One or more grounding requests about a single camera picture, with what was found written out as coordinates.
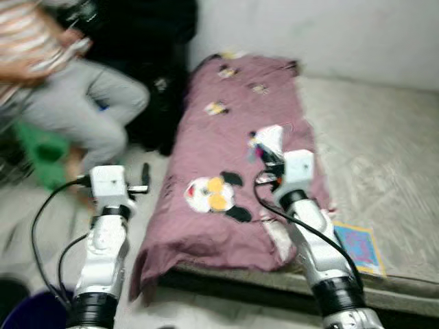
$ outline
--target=pink blanket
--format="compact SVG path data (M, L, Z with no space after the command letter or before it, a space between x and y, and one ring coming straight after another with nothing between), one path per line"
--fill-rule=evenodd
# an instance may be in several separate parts
M315 151L295 76L294 62L258 56L216 56L197 70L161 197L134 264L131 299L141 291L150 295L157 277L180 262L272 271L295 256L281 222L267 225L273 218L261 212L252 192L263 164L247 157L249 133L274 124L285 126L284 150ZM327 208L321 173L317 166L312 196Z

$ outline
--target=white wall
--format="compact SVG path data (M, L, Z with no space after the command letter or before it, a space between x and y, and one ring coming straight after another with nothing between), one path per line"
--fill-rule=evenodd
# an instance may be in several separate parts
M438 0L199 0L192 66L223 50L299 58L305 74L439 90Z

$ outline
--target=colorful book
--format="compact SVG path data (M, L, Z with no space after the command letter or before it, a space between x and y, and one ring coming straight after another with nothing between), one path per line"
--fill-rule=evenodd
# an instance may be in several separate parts
M340 222L334 222L335 232L359 271L372 275L385 276L383 262L375 243L373 232Z

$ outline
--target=leg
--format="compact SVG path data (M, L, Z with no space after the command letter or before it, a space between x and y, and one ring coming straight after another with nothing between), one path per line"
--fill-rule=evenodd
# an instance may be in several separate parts
M87 94L108 106L105 114L127 125L145 109L150 94L140 82L93 62L80 61L78 64L91 72L92 80Z
M124 128L100 113L93 101L78 89L65 90L56 84L39 88L27 100L23 118L86 149L82 173L113 161L126 146Z

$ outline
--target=striped shirt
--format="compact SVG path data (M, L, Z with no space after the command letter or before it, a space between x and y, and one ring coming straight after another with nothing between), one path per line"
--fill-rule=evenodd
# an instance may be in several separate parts
M0 0L0 63L43 58L48 69L64 64L66 52L39 17L37 0ZM20 88L0 81L0 106Z

